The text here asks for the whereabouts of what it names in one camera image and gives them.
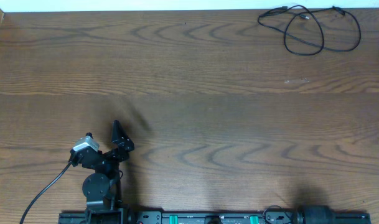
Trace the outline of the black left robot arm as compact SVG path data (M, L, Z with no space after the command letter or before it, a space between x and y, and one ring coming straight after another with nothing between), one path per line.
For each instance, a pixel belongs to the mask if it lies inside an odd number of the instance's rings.
M82 192L87 199L82 223L127 223L127 210L121 205L121 162L129 159L134 150L134 143L115 120L111 132L111 142L116 148L100 151L100 145L92 133L78 140L70 151L69 163L76 167L91 169L82 185Z

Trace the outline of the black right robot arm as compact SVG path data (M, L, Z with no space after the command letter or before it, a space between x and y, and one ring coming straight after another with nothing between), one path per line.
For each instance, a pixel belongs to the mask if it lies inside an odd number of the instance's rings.
M333 212L325 205L301 205L293 216L295 224L333 224Z

